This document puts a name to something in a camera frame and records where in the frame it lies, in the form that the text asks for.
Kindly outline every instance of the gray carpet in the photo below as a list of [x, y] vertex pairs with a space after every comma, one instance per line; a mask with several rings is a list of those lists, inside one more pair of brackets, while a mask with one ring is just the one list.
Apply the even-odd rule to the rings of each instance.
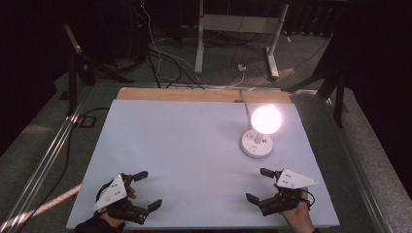
[[[245, 78], [237, 87], [286, 87], [312, 74], [326, 47], [327, 40], [314, 36], [297, 35], [290, 39], [282, 36], [275, 50], [281, 76], [276, 82], [268, 79], [268, 69], [263, 56], [263, 48], [269, 43], [270, 37], [263, 36], [258, 41], [240, 47], [206, 48], [203, 74], [198, 78], [193, 75], [185, 62], [180, 62], [180, 64], [185, 67], [195, 83], [203, 83], [205, 87], [207, 85], [229, 86], [239, 83], [241, 76], [239, 77], [239, 73], [235, 69], [237, 64], [246, 64], [247, 67]], [[192, 66], [194, 65], [195, 39], [184, 39], [182, 43], [166, 39], [157, 42], [156, 47], [163, 52], [179, 56]], [[121, 65], [127, 63], [127, 60], [120, 60]], [[170, 79], [178, 77], [179, 70], [176, 66], [163, 60], [159, 75], [163, 77], [161, 79], [163, 83], [168, 83]], [[118, 91], [124, 86], [124, 84], [105, 77], [103, 74], [97, 74], [97, 76], [98, 81], [95, 87], [91, 89], [91, 93], [83, 103], [82, 113], [96, 108], [110, 107], [112, 100], [116, 98]], [[148, 63], [125, 74], [125, 76], [135, 81], [134, 84], [128, 84], [128, 86], [155, 87], [154, 75]], [[196, 84], [187, 77], [181, 78], [180, 82], [181, 86], [188, 84], [196, 87]], [[318, 89], [320, 83], [312, 83], [306, 88]], [[58, 91], [53, 99], [0, 158], [0, 219], [2, 221], [15, 204], [18, 194], [47, 152], [53, 137], [65, 119], [68, 103], [59, 100], [59, 96], [64, 90], [67, 90], [67, 76], [58, 79], [56, 86]], [[322, 232], [376, 232], [368, 210], [363, 204], [357, 184], [352, 177], [345, 157], [345, 146], [336, 135], [334, 122], [328, 116], [330, 109], [326, 107], [325, 100], [312, 94], [295, 94], [292, 96], [292, 101], [301, 115], [303, 126], [341, 222], [340, 226], [322, 229]], [[345, 105], [344, 125], [352, 127], [351, 118], [354, 117], [352, 110], [357, 110], [357, 104], [350, 91], [345, 97]], [[107, 111], [98, 110], [90, 115], [96, 117], [96, 124], [92, 128], [75, 128], [73, 130], [70, 154], [67, 154], [67, 140], [35, 196], [30, 210], [35, 209], [52, 189], [64, 168], [66, 156], [69, 156], [69, 164], [62, 181], [52, 193], [51, 198], [46, 201], [49, 204], [48, 207], [40, 209], [37, 215], [29, 219], [21, 232], [71, 232], [65, 228], [65, 225], [76, 199], [76, 188], [82, 182]], [[271, 231], [246, 229], [234, 232]]]

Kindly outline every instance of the wrist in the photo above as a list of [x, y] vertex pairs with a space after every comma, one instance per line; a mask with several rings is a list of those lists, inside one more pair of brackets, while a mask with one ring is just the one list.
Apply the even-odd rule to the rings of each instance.
[[124, 220], [110, 217], [107, 212], [101, 214], [100, 218], [105, 220], [107, 223], [109, 223], [109, 225], [111, 225], [114, 228], [119, 228], [122, 224], [124, 224]]

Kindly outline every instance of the power cord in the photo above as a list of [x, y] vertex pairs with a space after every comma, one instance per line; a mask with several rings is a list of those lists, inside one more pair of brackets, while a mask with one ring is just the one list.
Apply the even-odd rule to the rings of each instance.
[[61, 172], [60, 176], [57, 179], [57, 182], [54, 184], [54, 186], [51, 188], [51, 190], [49, 191], [49, 193], [46, 195], [46, 197], [40, 202], [40, 204], [36, 207], [36, 209], [30, 214], [30, 216], [27, 217], [27, 219], [25, 220], [25, 222], [21, 225], [21, 227], [19, 228], [19, 230], [17, 231], [17, 233], [21, 232], [22, 229], [26, 226], [27, 222], [33, 218], [33, 216], [39, 211], [39, 209], [43, 206], [43, 204], [45, 204], [45, 202], [51, 197], [51, 195], [53, 194], [53, 192], [55, 191], [55, 189], [58, 187], [58, 185], [60, 184], [61, 180], [63, 179], [64, 175], [66, 174], [67, 168], [69, 166], [69, 159], [70, 159], [70, 147], [71, 147], [71, 141], [72, 141], [72, 135], [73, 135], [73, 130], [78, 126], [78, 120], [86, 117], [88, 114], [90, 114], [91, 112], [94, 111], [98, 111], [98, 110], [109, 110], [109, 108], [97, 108], [97, 109], [93, 109], [90, 110], [88, 112], [85, 112], [84, 114], [82, 114], [81, 116], [79, 116], [79, 118], [75, 121], [73, 127], [70, 129], [69, 132], [69, 138], [67, 141], [67, 151], [66, 151], [66, 158], [64, 161], [64, 167], [63, 167], [63, 171]]

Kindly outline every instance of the metal frame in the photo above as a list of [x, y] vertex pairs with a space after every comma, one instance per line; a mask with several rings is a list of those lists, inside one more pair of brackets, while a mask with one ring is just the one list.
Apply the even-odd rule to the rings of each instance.
[[270, 47], [266, 48], [266, 58], [267, 63], [270, 67], [270, 77], [274, 80], [279, 78], [279, 72], [276, 66], [274, 51], [276, 48], [276, 44], [278, 43], [279, 36], [281, 34], [283, 23], [285, 21], [285, 15], [288, 11], [288, 4], [284, 4], [282, 6], [282, 10], [278, 18], [237, 17], [204, 14], [203, 0], [200, 0], [199, 5], [199, 32], [197, 38], [196, 61], [194, 65], [194, 72], [196, 74], [199, 75], [203, 72], [203, 30], [241, 31], [274, 34], [272, 44], [270, 45]]

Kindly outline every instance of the black cable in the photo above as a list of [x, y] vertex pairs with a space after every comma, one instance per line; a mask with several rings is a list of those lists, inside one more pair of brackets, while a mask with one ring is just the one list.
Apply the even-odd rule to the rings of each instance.
[[[151, 54], [151, 52], [154, 52], [154, 51], [151, 50], [151, 49], [149, 49], [149, 55], [155, 56], [155, 54]], [[178, 64], [178, 62], [177, 62], [175, 59], [173, 59], [172, 57], [163, 58], [163, 59], [166, 60], [166, 61], [168, 61], [168, 62], [170, 62], [170, 63], [174, 63], [174, 64], [179, 68], [179, 76], [178, 76], [177, 79], [175, 79], [174, 81], [172, 81], [172, 82], [169, 83], [169, 85], [171, 85], [172, 83], [175, 83], [176, 81], [178, 81], [178, 80], [182, 77], [182, 69], [183, 69], [183, 68], [182, 68], [182, 67]]]
[[310, 191], [303, 190], [303, 189], [300, 189], [300, 190], [301, 190], [301, 191], [304, 191], [304, 192], [306, 192], [306, 193], [308, 193], [309, 195], [312, 196], [313, 202], [312, 202], [312, 203], [309, 203], [309, 208], [311, 208], [311, 207], [313, 206], [313, 204], [315, 204], [315, 196], [314, 196]]
[[159, 55], [163, 55], [163, 56], [167, 57], [168, 59], [173, 60], [173, 63], [175, 63], [175, 65], [178, 66], [179, 69], [180, 69], [181, 71], [183, 71], [183, 73], [185, 73], [185, 75], [188, 77], [189, 80], [191, 80], [192, 83], [194, 83], [194, 84], [196, 84], [198, 87], [204, 89], [203, 86], [201, 86], [198, 82], [194, 81], [194, 80], [191, 78], [191, 76], [188, 74], [188, 72], [187, 72], [172, 56], [170, 56], [170, 55], [167, 54], [167, 53], [161, 52], [161, 51], [159, 51], [159, 50], [156, 50], [156, 51], [150, 50], [150, 51], [152, 51], [152, 52], [157, 52]]
[[60, 184], [61, 180], [63, 179], [66, 171], [67, 171], [67, 167], [69, 164], [69, 153], [70, 153], [70, 141], [71, 141], [71, 136], [73, 133], [73, 130], [75, 128], [75, 125], [73, 125], [73, 127], [70, 129], [69, 132], [69, 141], [67, 143], [67, 152], [66, 152], [66, 160], [64, 163], [64, 168], [63, 168], [63, 172], [60, 174], [60, 177], [57, 179], [57, 182], [54, 184], [54, 186], [51, 188], [51, 190], [49, 191], [49, 193], [46, 195], [46, 197], [40, 202], [39, 206], [30, 214], [30, 216], [27, 217], [26, 221], [21, 225], [20, 229], [17, 231], [17, 233], [21, 232], [21, 230], [25, 227], [25, 225], [27, 224], [27, 222], [34, 216], [34, 214], [36, 214], [37, 211], [39, 211], [39, 209], [43, 206], [43, 204], [50, 198], [50, 196], [52, 195], [52, 193], [54, 192], [54, 190], [57, 188], [57, 186]]
[[157, 74], [156, 74], [156, 71], [155, 71], [155, 67], [154, 67], [154, 64], [152, 62], [152, 58], [151, 58], [150, 55], [148, 56], [148, 60], [149, 60], [149, 63], [150, 63], [150, 67], [152, 68], [152, 72], [154, 73], [154, 79], [155, 79], [155, 82], [157, 83], [157, 88], [161, 88], [160, 81], [158, 80], [158, 77], [157, 77]]
[[[97, 109], [93, 109], [90, 111], [85, 112], [84, 114], [82, 114], [81, 116], [79, 116], [78, 119], [85, 117], [87, 114], [94, 112], [94, 111], [98, 111], [98, 110], [109, 110], [109, 108], [97, 108]], [[17, 231], [17, 233], [21, 232], [21, 230], [25, 227], [25, 225], [27, 224], [27, 222], [36, 214], [37, 211], [39, 211], [39, 209], [43, 206], [43, 204], [51, 197], [52, 193], [55, 191], [55, 189], [58, 187], [58, 185], [60, 184], [61, 180], [63, 179], [64, 175], [66, 174], [67, 168], [69, 166], [69, 159], [70, 159], [70, 146], [71, 146], [71, 141], [72, 141], [72, 135], [73, 135], [73, 130], [77, 127], [78, 121], [76, 120], [74, 125], [72, 126], [72, 128], [70, 129], [69, 132], [69, 139], [67, 141], [67, 151], [66, 151], [66, 159], [64, 162], [64, 167], [63, 167], [63, 171], [61, 172], [60, 176], [57, 179], [57, 182], [54, 184], [54, 186], [51, 188], [51, 190], [49, 191], [49, 193], [46, 195], [46, 197], [40, 202], [40, 204], [38, 205], [38, 207], [30, 214], [30, 216], [27, 217], [27, 219], [25, 220], [25, 222], [21, 225], [21, 227], [19, 228], [19, 230]]]

